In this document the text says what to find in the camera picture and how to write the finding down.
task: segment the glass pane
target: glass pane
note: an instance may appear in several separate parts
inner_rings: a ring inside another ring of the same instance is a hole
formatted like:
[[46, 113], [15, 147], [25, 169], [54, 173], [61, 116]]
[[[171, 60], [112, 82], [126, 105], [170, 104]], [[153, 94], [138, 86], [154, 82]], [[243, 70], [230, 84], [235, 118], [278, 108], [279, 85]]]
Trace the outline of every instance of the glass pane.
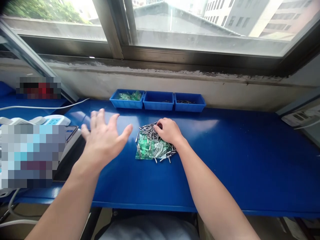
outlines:
[[319, 0], [133, 0], [139, 46], [284, 56]]
[[19, 35], [107, 40], [92, 0], [12, 0], [3, 13]]

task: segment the finger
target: finger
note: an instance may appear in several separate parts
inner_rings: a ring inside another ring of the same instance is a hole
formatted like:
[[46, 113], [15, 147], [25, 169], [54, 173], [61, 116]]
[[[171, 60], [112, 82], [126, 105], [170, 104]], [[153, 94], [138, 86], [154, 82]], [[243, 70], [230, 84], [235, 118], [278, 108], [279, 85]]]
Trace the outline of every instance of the finger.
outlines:
[[87, 140], [88, 136], [90, 135], [90, 132], [87, 128], [87, 125], [85, 125], [85, 124], [82, 124], [82, 126], [81, 126], [81, 135], [83, 136], [83, 138], [85, 140]]
[[119, 113], [112, 115], [108, 123], [109, 128], [117, 129], [117, 120], [119, 115], [120, 115]]
[[164, 118], [163, 119], [161, 118], [161, 119], [159, 119], [159, 121], [157, 122], [156, 125], [160, 126], [160, 125], [162, 125], [164, 123], [164, 121], [165, 121]]
[[163, 130], [157, 126], [157, 125], [154, 125], [154, 130], [156, 130], [156, 132], [159, 134], [159, 136], [161, 137], [162, 133], [163, 133]]
[[126, 128], [123, 130], [123, 133], [119, 136], [119, 138], [123, 141], [123, 142], [127, 142], [128, 138], [132, 132], [133, 129], [133, 125], [130, 124], [128, 126], [126, 126]]
[[91, 130], [96, 128], [96, 119], [97, 119], [97, 112], [96, 111], [92, 111], [91, 112], [91, 121], [90, 121]]
[[101, 108], [97, 115], [97, 126], [102, 126], [106, 124], [106, 121], [104, 120], [104, 109]]

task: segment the white cloth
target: white cloth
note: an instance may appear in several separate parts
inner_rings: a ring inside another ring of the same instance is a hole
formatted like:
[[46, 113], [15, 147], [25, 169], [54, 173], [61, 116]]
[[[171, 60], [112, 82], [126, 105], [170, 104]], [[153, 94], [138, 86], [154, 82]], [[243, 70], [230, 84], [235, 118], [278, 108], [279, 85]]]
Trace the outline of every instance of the white cloth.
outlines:
[[144, 215], [113, 222], [99, 240], [199, 240], [196, 228], [175, 217]]

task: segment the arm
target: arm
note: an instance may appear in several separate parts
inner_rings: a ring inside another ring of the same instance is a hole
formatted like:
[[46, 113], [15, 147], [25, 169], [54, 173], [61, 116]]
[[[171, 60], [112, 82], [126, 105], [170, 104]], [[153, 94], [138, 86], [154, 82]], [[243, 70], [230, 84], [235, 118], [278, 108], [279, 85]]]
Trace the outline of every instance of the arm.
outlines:
[[79, 240], [90, 211], [100, 171], [124, 148], [132, 125], [119, 136], [118, 114], [105, 124], [104, 109], [91, 113], [91, 133], [82, 125], [86, 146], [60, 193], [27, 236], [31, 239]]
[[258, 235], [231, 194], [192, 150], [178, 125], [164, 118], [154, 128], [164, 141], [176, 147], [194, 204], [212, 236], [216, 240], [258, 240]]

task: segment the roof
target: roof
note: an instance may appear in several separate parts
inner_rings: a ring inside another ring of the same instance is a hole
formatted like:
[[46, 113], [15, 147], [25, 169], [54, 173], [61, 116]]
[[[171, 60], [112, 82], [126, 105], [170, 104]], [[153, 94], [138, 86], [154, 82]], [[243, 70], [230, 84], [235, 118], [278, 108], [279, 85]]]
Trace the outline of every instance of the roof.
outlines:
[[201, 35], [242, 36], [190, 12], [166, 2], [149, 4], [134, 9], [137, 29], [166, 31], [171, 21], [171, 31]]

